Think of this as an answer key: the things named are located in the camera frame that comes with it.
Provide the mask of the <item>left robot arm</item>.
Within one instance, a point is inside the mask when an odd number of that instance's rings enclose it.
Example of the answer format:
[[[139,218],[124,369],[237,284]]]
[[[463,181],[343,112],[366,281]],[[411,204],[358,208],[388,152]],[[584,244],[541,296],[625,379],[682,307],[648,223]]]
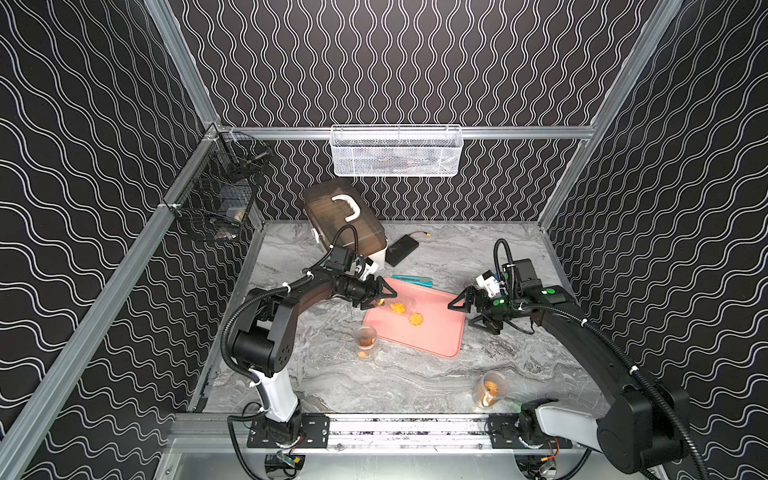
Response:
[[[333,298],[366,311],[396,297],[394,288],[374,274],[373,262],[360,252],[358,231],[352,225],[335,234],[326,253],[305,268],[301,278],[248,293],[222,325],[220,352],[230,370],[254,383],[261,411],[233,419],[261,423],[267,438],[281,448],[300,443],[301,407],[284,373],[300,315]]]

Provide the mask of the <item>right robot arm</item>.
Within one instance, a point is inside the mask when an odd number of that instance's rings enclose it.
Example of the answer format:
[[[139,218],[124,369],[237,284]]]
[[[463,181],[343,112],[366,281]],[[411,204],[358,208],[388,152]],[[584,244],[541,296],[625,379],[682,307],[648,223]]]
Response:
[[[472,313],[469,325],[492,335],[528,318],[527,334],[542,329],[558,340],[599,387],[608,404],[603,415],[555,399],[525,402],[513,421],[488,421],[492,440],[511,439],[528,448],[567,440],[601,453],[624,474],[651,478],[651,468],[690,458],[696,476],[708,471],[690,432],[690,396],[641,368],[589,318],[562,286],[547,286],[532,262],[496,260],[447,305]]]

